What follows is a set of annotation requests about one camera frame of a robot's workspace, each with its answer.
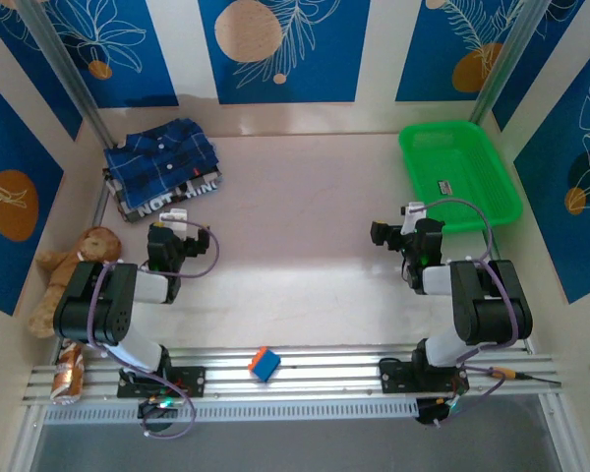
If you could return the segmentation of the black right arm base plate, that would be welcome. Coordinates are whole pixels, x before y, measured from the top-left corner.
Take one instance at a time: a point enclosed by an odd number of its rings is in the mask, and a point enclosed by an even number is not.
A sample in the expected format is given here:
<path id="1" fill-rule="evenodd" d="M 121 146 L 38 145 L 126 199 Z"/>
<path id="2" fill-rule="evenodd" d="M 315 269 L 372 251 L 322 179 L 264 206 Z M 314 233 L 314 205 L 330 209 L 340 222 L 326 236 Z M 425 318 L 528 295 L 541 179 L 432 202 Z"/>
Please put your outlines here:
<path id="1" fill-rule="evenodd" d="M 444 393 L 462 395 L 469 381 L 456 368 L 433 368 L 385 357 L 379 361 L 383 393 Z"/>

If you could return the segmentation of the orange-handled screwdriver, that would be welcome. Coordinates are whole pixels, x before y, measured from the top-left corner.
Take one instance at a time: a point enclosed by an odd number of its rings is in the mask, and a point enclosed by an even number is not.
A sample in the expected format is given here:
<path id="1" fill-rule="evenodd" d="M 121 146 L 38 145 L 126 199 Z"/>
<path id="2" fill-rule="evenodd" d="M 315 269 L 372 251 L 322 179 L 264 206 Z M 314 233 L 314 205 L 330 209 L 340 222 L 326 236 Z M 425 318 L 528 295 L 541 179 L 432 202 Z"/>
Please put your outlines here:
<path id="1" fill-rule="evenodd" d="M 535 382 L 540 382 L 540 383 L 544 383 L 544 384 L 553 384 L 553 385 L 561 386 L 561 382 L 559 382 L 559 381 L 542 379 L 542 378 L 531 376 L 531 375 L 523 373 L 523 372 L 519 372 L 519 371 L 515 371 L 512 369 L 503 368 L 503 367 L 492 367 L 488 370 L 488 373 L 493 378 L 500 378 L 500 379 L 504 379 L 504 380 L 535 381 Z"/>

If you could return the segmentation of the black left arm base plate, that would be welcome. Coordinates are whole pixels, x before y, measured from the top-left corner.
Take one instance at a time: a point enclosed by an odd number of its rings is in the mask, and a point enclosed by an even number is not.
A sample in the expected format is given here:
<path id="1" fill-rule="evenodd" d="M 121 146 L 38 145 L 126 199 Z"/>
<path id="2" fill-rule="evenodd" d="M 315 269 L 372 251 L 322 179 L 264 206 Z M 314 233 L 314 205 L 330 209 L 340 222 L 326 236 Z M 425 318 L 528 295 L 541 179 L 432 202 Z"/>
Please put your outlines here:
<path id="1" fill-rule="evenodd" d="M 206 386 L 205 367 L 170 367 L 160 375 L 183 389 L 190 397 L 203 397 Z M 118 398 L 148 398 L 152 396 L 179 397 L 179 394 L 164 384 L 147 378 L 144 374 L 121 369 L 116 396 Z"/>

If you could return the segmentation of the black electronics board with LED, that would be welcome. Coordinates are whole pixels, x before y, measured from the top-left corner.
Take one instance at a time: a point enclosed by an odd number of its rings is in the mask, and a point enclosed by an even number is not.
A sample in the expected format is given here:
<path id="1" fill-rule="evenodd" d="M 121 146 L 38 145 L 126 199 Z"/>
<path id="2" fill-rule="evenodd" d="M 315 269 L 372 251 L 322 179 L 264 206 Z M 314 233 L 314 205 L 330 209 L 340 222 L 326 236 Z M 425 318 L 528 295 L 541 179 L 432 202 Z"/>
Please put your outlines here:
<path id="1" fill-rule="evenodd" d="M 418 399 L 416 421 L 425 426 L 439 428 L 443 422 L 453 417 L 459 399 L 459 395 Z"/>
<path id="2" fill-rule="evenodd" d="M 137 417 L 144 419 L 176 418 L 181 403 L 170 396 L 150 397 L 138 405 Z"/>

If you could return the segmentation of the blue plaid long sleeve shirt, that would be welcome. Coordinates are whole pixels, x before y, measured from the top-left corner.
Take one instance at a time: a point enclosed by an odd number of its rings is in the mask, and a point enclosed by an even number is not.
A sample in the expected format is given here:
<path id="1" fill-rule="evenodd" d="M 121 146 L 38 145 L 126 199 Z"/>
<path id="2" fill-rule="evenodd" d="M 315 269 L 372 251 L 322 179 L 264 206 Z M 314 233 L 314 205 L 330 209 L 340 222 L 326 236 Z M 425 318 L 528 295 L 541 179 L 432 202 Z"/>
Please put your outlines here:
<path id="1" fill-rule="evenodd" d="M 128 135 L 105 152 L 112 177 L 125 191 L 129 208 L 140 207 L 218 164 L 214 147 L 194 121 L 175 119 Z"/>

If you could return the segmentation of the orange blue block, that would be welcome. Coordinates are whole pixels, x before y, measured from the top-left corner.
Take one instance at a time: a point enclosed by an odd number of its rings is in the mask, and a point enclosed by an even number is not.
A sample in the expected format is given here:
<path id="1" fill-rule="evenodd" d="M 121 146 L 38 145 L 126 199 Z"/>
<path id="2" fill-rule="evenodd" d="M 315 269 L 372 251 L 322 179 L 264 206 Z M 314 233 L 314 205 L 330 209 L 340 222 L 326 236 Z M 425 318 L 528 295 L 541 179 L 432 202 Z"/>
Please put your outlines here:
<path id="1" fill-rule="evenodd" d="M 280 363 L 280 356 L 263 346 L 253 357 L 252 362 L 248 365 L 248 370 L 258 380 L 267 383 Z"/>

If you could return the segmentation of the orange snack packet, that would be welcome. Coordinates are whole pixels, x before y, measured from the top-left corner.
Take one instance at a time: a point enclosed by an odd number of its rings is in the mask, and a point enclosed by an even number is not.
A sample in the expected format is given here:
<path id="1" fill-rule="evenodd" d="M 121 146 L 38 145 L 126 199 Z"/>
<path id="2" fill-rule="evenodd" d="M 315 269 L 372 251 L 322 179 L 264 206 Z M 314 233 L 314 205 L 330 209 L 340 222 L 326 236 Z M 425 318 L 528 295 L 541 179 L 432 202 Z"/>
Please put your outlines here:
<path id="1" fill-rule="evenodd" d="M 85 362 L 82 346 L 64 339 L 55 364 L 50 400 L 55 405 L 76 403 L 83 393 Z"/>

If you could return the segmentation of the brown teddy bear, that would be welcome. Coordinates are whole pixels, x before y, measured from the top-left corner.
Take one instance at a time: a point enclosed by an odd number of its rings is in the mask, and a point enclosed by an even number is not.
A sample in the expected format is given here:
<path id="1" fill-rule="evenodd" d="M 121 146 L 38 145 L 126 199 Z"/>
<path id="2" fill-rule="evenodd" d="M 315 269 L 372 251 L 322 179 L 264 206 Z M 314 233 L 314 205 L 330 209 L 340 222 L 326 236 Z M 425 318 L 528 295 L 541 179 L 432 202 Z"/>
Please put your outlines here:
<path id="1" fill-rule="evenodd" d="M 49 274 L 46 291 L 29 318 L 29 332 L 36 338 L 54 335 L 56 308 L 80 262 L 108 263 L 117 261 L 122 243 L 110 229 L 95 226 L 86 230 L 70 251 L 42 251 L 35 262 Z"/>

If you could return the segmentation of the aluminium frame post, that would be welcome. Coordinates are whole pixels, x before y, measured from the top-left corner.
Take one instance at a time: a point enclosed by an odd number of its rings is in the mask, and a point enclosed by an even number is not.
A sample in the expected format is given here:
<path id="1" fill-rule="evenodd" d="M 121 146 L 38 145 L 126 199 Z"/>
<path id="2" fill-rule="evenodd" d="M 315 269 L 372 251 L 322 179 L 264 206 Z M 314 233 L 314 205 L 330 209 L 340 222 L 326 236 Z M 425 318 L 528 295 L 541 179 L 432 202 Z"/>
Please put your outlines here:
<path id="1" fill-rule="evenodd" d="M 37 0 L 14 0 L 14 3 L 41 53 L 95 137 L 105 148 L 113 148 L 116 143 L 96 102 L 43 6 Z"/>
<path id="2" fill-rule="evenodd" d="M 468 121 L 481 126 L 501 96 L 552 0 L 526 0 L 505 40 L 492 71 L 478 94 Z"/>

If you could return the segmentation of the green plastic basket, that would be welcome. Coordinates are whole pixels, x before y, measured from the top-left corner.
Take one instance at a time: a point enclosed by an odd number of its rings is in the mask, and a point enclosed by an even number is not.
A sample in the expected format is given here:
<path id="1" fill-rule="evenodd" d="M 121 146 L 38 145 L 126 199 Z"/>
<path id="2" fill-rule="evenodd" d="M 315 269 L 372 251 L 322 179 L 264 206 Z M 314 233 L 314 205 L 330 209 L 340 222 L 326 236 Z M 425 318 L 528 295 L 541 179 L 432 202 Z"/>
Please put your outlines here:
<path id="1" fill-rule="evenodd" d="M 398 136 L 402 157 L 419 202 L 446 198 L 478 207 L 493 227 L 514 222 L 522 213 L 502 160 L 484 130 L 467 121 L 411 125 Z M 453 194 L 442 195 L 438 182 Z"/>

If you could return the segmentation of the aluminium mounting rail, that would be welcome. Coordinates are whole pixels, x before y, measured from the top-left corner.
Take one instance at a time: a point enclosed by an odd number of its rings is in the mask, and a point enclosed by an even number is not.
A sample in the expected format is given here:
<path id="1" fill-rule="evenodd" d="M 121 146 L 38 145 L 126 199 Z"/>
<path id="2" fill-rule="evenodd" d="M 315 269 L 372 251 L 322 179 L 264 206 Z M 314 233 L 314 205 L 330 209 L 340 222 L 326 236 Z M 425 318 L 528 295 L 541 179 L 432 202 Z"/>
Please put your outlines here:
<path id="1" fill-rule="evenodd" d="M 206 368 L 205 401 L 347 399 L 381 397 L 380 359 L 406 361 L 411 350 L 409 344 L 277 347 L 274 351 L 281 363 L 268 383 L 261 383 L 248 370 L 256 352 L 253 348 L 173 348 L 170 357 L 175 366 Z M 522 342 L 479 354 L 467 365 L 472 395 L 480 395 L 495 384 L 495 379 L 485 373 L 492 367 L 561 382 L 558 386 L 507 381 L 498 388 L 499 395 L 560 393 L 566 385 L 551 356 L 528 355 Z"/>

